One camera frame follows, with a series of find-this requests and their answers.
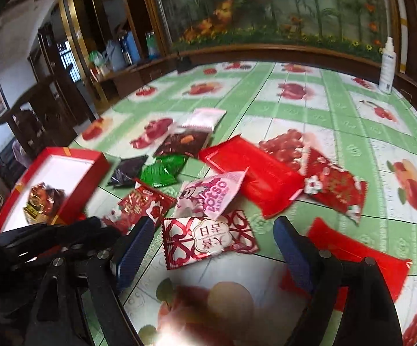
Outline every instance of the ceiling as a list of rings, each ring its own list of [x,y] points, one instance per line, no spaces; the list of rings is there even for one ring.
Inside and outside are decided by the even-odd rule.
[[[56,1],[26,0],[0,15],[0,73],[29,55],[37,29]]]

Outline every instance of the table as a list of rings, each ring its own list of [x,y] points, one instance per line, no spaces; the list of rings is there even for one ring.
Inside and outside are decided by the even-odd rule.
[[[304,196],[283,214],[301,234],[319,216],[330,227],[374,249],[412,259],[395,303],[404,332],[417,312],[417,112],[407,100],[396,90],[386,95],[373,83],[324,69],[267,62],[217,63],[181,75],[170,73],[130,94],[102,115],[95,133],[78,136],[72,146],[104,152],[112,171],[120,158],[151,154],[162,141],[142,150],[130,145],[149,121],[164,117],[181,121],[196,107],[227,110],[212,145],[237,134],[258,144],[297,129],[304,133],[307,144],[368,181],[359,226]],[[190,159],[178,177],[180,183],[162,190],[176,196],[182,181],[210,173],[202,162]],[[102,216],[129,192],[107,186],[108,178],[88,203],[88,215]],[[244,210],[258,240],[258,253],[225,253],[167,271],[161,230],[156,232],[135,280],[121,295],[143,340],[149,342],[153,329],[168,319],[163,300],[170,292],[178,296],[184,289],[206,297],[210,290],[212,294],[217,291],[214,295],[219,299],[236,285],[213,289],[214,285],[232,281],[249,292],[236,291],[237,295],[224,298],[232,312],[244,313],[230,317],[232,338],[242,340],[239,344],[243,345],[285,343],[305,300],[279,288],[285,266],[272,234],[274,218],[264,220],[259,208],[242,196],[230,209]],[[242,310],[245,303],[253,303],[253,309]],[[170,315],[203,332],[198,324],[202,320],[188,309],[174,308]],[[332,344],[341,315],[334,311],[323,345]],[[91,324],[98,331],[95,342],[99,344],[102,333],[94,320]]]

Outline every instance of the screw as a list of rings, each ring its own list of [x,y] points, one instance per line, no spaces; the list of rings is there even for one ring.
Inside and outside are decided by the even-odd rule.
[[[372,258],[372,257],[366,257],[365,259],[364,259],[364,261],[365,261],[365,263],[367,264],[367,265],[375,265],[375,259],[374,258]]]
[[[321,249],[319,251],[319,255],[323,257],[324,259],[328,259],[330,258],[330,256],[332,256],[332,253],[327,249]]]
[[[55,267],[59,267],[64,263],[64,259],[62,257],[57,257],[56,259],[53,259],[53,265]]]
[[[107,259],[109,257],[109,252],[107,252],[104,249],[103,251],[98,252],[98,254],[96,256],[97,256],[98,259],[104,260],[104,259]]]

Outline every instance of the spray bottle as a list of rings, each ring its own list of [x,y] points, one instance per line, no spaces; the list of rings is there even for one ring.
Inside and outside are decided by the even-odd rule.
[[[392,38],[388,36],[385,48],[383,48],[382,70],[380,72],[380,82],[378,88],[385,93],[391,93],[392,81],[396,71],[396,52],[392,43]]]

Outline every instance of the pink and white package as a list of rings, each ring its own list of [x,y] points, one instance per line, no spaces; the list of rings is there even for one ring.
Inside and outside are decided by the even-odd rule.
[[[224,251],[253,254],[258,244],[241,210],[220,216],[164,219],[162,223],[167,269],[206,259]]]
[[[246,173],[221,173],[184,182],[172,217],[207,216],[217,219],[239,192]]]
[[[197,108],[181,127],[214,132],[218,122],[226,114],[226,110],[216,108]]]

